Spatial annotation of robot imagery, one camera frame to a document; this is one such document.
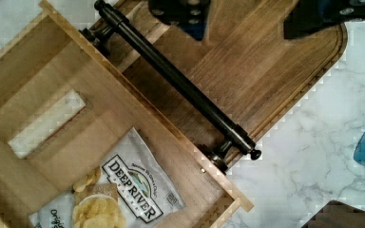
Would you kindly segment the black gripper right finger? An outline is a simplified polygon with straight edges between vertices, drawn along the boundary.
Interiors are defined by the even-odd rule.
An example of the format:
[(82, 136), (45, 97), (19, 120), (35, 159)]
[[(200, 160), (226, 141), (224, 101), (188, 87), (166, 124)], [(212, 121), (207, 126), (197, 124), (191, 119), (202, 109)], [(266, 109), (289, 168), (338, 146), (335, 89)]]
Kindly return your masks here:
[(365, 20), (365, 0), (299, 0), (283, 22), (283, 36), (299, 39), (354, 20)]

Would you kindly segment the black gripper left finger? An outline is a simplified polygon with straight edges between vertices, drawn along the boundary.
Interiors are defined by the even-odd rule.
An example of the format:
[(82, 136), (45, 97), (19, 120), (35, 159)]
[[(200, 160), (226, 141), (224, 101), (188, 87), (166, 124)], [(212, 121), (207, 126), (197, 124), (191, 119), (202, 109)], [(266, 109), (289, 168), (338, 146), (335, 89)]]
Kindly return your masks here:
[(150, 13), (201, 41), (207, 27), (211, 0), (147, 0)]

